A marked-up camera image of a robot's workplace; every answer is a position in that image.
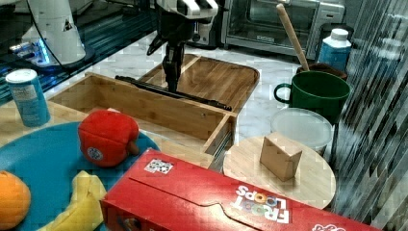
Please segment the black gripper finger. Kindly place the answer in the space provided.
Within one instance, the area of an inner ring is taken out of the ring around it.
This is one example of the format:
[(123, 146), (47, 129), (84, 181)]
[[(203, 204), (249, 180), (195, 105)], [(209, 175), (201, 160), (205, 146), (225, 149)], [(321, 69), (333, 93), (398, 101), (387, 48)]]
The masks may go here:
[(166, 46), (166, 55), (162, 62), (166, 75), (167, 87), (170, 92), (176, 92), (181, 75), (181, 65), (184, 59), (185, 43), (169, 43)]

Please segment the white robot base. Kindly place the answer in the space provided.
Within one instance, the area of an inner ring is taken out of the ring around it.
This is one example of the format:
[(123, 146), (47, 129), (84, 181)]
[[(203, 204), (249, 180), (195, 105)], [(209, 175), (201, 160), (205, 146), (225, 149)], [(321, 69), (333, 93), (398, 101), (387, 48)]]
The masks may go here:
[(27, 0), (33, 25), (10, 51), (39, 67), (64, 66), (86, 55), (72, 13), (82, 13), (93, 0)]

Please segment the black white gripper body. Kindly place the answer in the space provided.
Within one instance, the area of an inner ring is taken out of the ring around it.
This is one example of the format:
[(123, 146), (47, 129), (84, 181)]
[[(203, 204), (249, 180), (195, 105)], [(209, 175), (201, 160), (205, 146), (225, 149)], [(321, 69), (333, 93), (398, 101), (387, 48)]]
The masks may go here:
[(147, 55), (163, 44), (180, 47), (194, 34), (196, 22), (208, 24), (218, 13), (216, 0), (155, 0), (158, 28)]

